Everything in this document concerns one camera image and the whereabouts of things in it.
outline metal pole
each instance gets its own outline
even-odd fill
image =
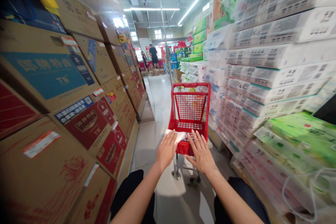
[[[169,72],[169,79],[170,79],[170,85],[171,88],[173,88],[173,82],[172,82],[172,73],[171,73],[171,65],[170,65],[170,50],[167,44],[167,36],[166,36],[166,29],[165,29],[165,21],[163,19],[163,10],[162,10],[162,1],[160,0],[160,7],[161,7],[161,17],[162,17],[162,25],[163,25],[163,34],[164,34],[164,42],[166,43],[166,57],[168,62],[168,72]]]

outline tiled floor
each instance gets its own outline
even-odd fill
[[[155,121],[140,124],[131,170],[142,169],[145,175],[155,162],[157,147],[168,127],[171,108],[169,78],[160,75],[149,77],[148,80],[150,90],[147,88],[147,92],[151,91],[153,94],[150,102],[154,108]],[[217,151],[211,141],[208,145],[224,177],[228,179],[234,176],[225,156]],[[179,155],[178,162],[179,166],[193,167],[182,155]],[[196,171],[186,169],[180,169],[182,177],[177,181],[171,174],[175,166],[176,159],[164,171],[156,186],[154,209],[156,223],[214,223],[215,192],[209,181],[201,175],[201,183],[198,186],[191,185],[189,179],[193,174],[196,175]]]

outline red shopping cart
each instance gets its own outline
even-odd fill
[[[175,92],[176,87],[181,87],[181,91]],[[186,132],[190,133],[191,130],[197,130],[202,134],[206,141],[208,141],[208,117],[209,117],[209,104],[210,104],[210,84],[209,83],[176,83],[173,84],[173,89],[171,91],[171,112],[168,128],[177,132]],[[202,121],[203,113],[205,114],[205,120]],[[178,164],[178,154],[188,154],[193,156],[193,150],[190,146],[189,140],[183,139],[177,145],[176,150],[176,171],[172,172],[175,179],[179,180],[181,174],[179,173],[179,164]],[[196,181],[200,182],[201,179],[198,176]]]

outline hand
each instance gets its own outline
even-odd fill
[[[209,150],[208,144],[204,138],[203,135],[200,135],[198,131],[195,131],[192,129],[191,133],[194,137],[194,141],[191,139],[190,134],[188,133],[188,139],[189,143],[191,145],[191,148],[193,149],[195,159],[191,158],[188,155],[184,155],[185,158],[197,168],[201,173],[203,173],[205,176],[209,172],[212,172],[214,170],[218,170],[214,158],[212,157],[212,154]]]
[[[176,137],[177,133],[173,130],[163,137],[161,144],[159,145],[156,163],[159,164],[161,172],[168,167],[174,158],[177,149],[177,144],[174,144]]]

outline man in black shirt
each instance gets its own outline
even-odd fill
[[[153,67],[154,68],[160,68],[159,66],[159,60],[158,60],[158,56],[157,56],[157,50],[155,49],[155,47],[153,47],[152,44],[149,44],[149,53],[151,54],[152,56],[152,63],[153,63]]]

